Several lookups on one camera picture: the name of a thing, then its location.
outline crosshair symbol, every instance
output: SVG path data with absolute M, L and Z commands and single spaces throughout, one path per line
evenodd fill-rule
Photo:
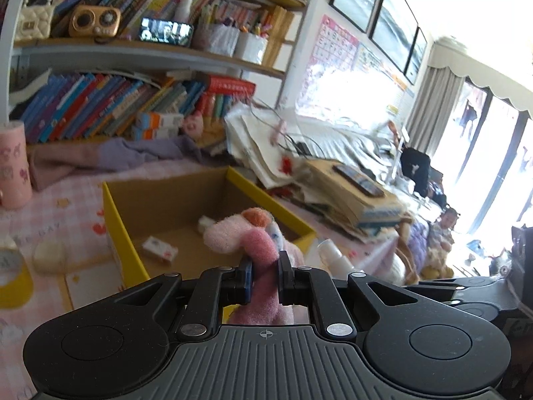
M 260 336 L 263 338 L 270 338 L 271 336 L 275 335 L 272 331 L 264 330 L 259 333 Z

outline beige round object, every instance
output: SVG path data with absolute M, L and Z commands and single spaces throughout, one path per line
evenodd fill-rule
M 33 267 L 40 274 L 64 274 L 67 268 L 67 251 L 63 242 L 45 240 L 37 245 Z

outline scalloped valance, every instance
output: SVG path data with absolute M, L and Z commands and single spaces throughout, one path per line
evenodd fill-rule
M 470 77 L 478 87 L 489 87 L 496 97 L 508 98 L 517 110 L 527 110 L 533 117 L 533 92 L 530 89 L 460 51 L 435 43 L 427 65 L 437 69 L 450 68 L 458 77 Z

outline gray curtain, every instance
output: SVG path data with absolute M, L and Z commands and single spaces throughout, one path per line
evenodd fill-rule
M 410 147 L 434 155 L 464 81 L 449 68 L 427 68 L 407 122 Z

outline smartphone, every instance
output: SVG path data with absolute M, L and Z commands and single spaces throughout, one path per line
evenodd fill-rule
M 144 42 L 158 42 L 190 47 L 194 27 L 181 22 L 142 18 L 139 39 Z
M 343 164 L 333 166 L 333 170 L 343 176 L 353 186 L 368 197 L 384 197 L 385 193 L 366 174 Z

